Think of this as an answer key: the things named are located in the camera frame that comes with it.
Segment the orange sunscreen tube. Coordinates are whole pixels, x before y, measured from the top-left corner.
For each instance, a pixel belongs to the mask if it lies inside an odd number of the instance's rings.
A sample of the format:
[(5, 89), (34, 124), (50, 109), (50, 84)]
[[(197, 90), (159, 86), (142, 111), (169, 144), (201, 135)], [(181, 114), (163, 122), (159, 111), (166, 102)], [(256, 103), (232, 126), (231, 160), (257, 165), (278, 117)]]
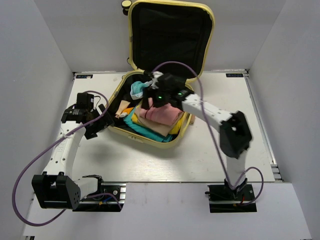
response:
[(124, 109), (123, 112), (119, 115), (119, 117), (124, 118), (124, 117), (128, 116), (132, 112), (133, 109), (134, 109), (134, 107)]

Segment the pink striped towel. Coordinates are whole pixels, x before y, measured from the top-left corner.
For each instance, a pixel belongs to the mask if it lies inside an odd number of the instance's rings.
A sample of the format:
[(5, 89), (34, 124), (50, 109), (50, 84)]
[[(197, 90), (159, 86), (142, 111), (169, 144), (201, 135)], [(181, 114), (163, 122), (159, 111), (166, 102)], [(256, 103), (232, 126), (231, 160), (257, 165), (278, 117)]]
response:
[(148, 98), (148, 104), (149, 109), (140, 108), (139, 117), (159, 124), (171, 126), (182, 113), (180, 109), (173, 107), (170, 103), (161, 107), (154, 107), (153, 99), (151, 97)]

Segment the teal cat-ear headphones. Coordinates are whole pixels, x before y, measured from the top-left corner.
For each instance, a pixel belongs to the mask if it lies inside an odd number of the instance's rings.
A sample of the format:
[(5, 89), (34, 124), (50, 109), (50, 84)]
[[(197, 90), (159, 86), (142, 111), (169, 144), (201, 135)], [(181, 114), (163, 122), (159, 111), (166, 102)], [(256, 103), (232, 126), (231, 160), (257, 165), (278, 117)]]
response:
[(130, 86), (130, 96), (132, 100), (139, 100), (143, 98), (144, 95), (144, 89), (148, 88), (150, 86), (150, 82), (141, 82), (141, 81), (135, 81)]

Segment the beige round bottle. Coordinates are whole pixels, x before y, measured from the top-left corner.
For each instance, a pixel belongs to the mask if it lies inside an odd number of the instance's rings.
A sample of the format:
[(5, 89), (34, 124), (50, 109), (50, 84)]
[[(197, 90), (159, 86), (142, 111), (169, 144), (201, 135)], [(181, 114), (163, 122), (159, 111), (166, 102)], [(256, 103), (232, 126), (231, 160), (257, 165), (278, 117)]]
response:
[(195, 119), (196, 119), (196, 116), (195, 116), (195, 115), (193, 115), (193, 114), (191, 114), (191, 115), (190, 115), (190, 121), (189, 121), (189, 124), (190, 124), (190, 125), (193, 125), (193, 124), (194, 124), (194, 122), (195, 122)]

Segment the yellow suitcase with black lining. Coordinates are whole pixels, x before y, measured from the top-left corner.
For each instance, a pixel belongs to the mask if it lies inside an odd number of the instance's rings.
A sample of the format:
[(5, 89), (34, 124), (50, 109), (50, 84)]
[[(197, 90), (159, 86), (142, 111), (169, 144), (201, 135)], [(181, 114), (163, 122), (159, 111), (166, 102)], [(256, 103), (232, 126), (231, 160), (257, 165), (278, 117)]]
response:
[[(108, 113), (114, 116), (111, 130), (137, 142), (168, 149), (177, 144), (190, 124), (191, 114), (182, 112), (177, 126), (167, 136), (136, 124), (139, 99), (132, 100), (131, 85), (146, 82), (146, 72), (159, 71), (186, 79), (186, 86), (199, 77), (206, 61), (215, 25), (212, 10), (204, 4), (170, 0), (124, 0), (122, 11), (128, 16), (129, 58), (132, 71), (124, 75), (113, 92)], [(134, 108), (124, 118), (115, 114), (122, 100)]]

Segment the beige cosmetic tube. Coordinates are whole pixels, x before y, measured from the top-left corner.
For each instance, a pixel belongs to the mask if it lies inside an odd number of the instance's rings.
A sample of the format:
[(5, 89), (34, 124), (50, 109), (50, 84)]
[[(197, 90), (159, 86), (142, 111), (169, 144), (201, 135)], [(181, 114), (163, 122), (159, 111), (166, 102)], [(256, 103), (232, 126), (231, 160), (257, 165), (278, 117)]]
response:
[(119, 104), (119, 107), (115, 113), (115, 117), (117, 119), (120, 118), (120, 115), (122, 114), (122, 112), (130, 105), (130, 102), (129, 101), (126, 101), (126, 100), (122, 100)]

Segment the beige cloth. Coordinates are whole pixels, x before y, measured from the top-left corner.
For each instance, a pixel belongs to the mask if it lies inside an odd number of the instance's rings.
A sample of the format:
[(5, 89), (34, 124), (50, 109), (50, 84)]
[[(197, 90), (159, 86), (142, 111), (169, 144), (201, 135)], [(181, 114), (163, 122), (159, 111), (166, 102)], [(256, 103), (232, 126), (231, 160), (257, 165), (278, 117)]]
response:
[(160, 134), (164, 137), (166, 137), (169, 132), (175, 127), (175, 124), (172, 125), (166, 125), (158, 122), (154, 122), (148, 119), (144, 118), (137, 118), (137, 119), (132, 119), (132, 121), (142, 127), (145, 127), (147, 129), (150, 129), (157, 134)]

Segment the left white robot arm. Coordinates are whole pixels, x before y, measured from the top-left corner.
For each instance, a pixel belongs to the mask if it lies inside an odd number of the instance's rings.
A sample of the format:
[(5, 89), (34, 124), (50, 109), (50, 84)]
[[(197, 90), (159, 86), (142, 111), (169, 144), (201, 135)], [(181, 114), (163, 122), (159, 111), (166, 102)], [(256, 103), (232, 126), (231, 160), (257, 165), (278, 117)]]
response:
[(103, 179), (96, 174), (72, 178), (76, 154), (82, 139), (93, 139), (98, 132), (114, 124), (103, 104), (95, 106), (96, 91), (80, 92), (76, 102), (64, 110), (61, 117), (58, 144), (53, 147), (50, 160), (42, 174), (31, 181), (39, 205), (43, 209), (75, 210), (82, 199), (105, 196)]

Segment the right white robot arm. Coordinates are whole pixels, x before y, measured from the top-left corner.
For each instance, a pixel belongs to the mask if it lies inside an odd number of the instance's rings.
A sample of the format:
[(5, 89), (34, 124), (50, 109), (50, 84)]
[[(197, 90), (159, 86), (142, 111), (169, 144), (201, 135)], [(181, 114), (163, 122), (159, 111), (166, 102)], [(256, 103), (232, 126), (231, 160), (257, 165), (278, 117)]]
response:
[(252, 134), (243, 112), (231, 113), (204, 101), (186, 86), (186, 79), (170, 73), (155, 71), (144, 73), (147, 87), (143, 89), (141, 108), (147, 117), (159, 120), (164, 110), (173, 107), (203, 120), (209, 130), (219, 133), (215, 141), (217, 153), (224, 153), (227, 161), (237, 160), (236, 166), (223, 166), (226, 195), (236, 200), (244, 193), (247, 184), (245, 158), (252, 140)]

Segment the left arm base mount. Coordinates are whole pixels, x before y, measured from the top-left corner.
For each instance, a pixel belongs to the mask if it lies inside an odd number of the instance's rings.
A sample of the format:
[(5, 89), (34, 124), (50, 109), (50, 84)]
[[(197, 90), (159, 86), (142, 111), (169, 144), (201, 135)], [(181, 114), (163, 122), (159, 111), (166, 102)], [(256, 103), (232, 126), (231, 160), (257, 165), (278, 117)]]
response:
[(83, 198), (73, 212), (119, 213), (125, 200), (125, 183), (103, 182), (100, 190)]

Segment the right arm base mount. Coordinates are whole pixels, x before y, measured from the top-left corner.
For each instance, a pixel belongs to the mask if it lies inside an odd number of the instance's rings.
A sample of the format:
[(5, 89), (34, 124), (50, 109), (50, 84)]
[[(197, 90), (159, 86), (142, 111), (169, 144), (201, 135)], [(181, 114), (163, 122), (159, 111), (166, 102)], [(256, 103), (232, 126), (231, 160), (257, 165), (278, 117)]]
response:
[(208, 197), (210, 213), (256, 213), (257, 206), (251, 184), (247, 184), (236, 196), (224, 185), (208, 185), (205, 195)]

